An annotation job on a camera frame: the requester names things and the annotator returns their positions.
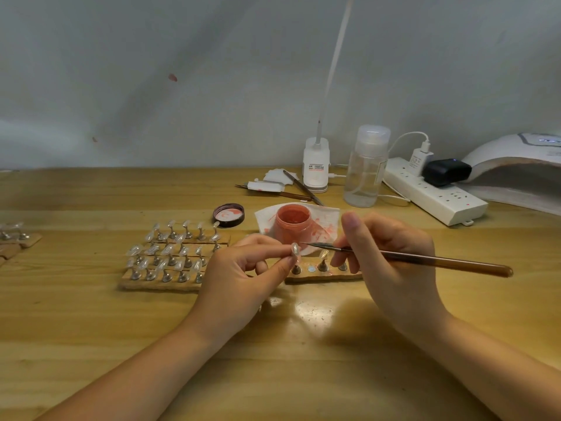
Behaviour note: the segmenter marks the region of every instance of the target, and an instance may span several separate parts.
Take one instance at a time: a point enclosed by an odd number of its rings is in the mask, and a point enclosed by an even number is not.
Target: wall
[[[298,164],[345,2],[0,0],[0,167]],[[324,122],[332,162],[364,123],[426,131],[440,156],[560,131],[560,11],[356,0]]]

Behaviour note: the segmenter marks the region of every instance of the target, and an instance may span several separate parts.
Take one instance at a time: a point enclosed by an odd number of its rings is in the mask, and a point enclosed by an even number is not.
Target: person's left hand
[[[268,269],[269,258],[280,260]],[[249,235],[221,248],[210,258],[199,296],[182,325],[224,344],[249,323],[295,263],[291,245],[263,235]],[[254,269],[257,276],[247,276],[245,272]]]

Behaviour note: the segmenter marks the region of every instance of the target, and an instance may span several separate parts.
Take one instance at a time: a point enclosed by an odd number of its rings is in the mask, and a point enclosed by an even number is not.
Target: wooden tabletop
[[[117,290],[124,252],[156,221],[210,225],[213,209],[229,202],[246,209],[233,240],[256,232],[256,210],[291,201],[234,187],[266,171],[0,173],[0,223],[22,220],[44,236],[0,268],[0,419],[33,419],[178,324],[196,295]],[[343,180],[320,198],[346,211]],[[428,231],[438,255],[512,266],[510,279],[439,270],[443,300],[456,316],[561,368],[561,218],[491,204],[472,227],[448,228],[414,205],[379,200],[373,209]],[[162,419],[327,417],[494,419],[392,329],[362,282],[282,286]]]

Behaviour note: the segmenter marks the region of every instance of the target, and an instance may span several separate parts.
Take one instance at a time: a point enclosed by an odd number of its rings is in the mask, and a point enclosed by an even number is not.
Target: power outlet
[[[434,187],[423,177],[415,177],[407,171],[408,162],[403,158],[391,158],[384,172],[384,183],[409,198],[413,204],[423,208],[446,226],[463,223],[471,226],[473,219],[481,217],[487,203],[458,186],[449,184]]]

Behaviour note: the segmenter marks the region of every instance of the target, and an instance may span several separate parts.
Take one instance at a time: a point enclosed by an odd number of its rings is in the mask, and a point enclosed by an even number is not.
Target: forearm
[[[156,420],[220,346],[200,338],[189,327],[177,329],[39,420]]]
[[[561,372],[449,316],[408,337],[502,420],[561,419]]]

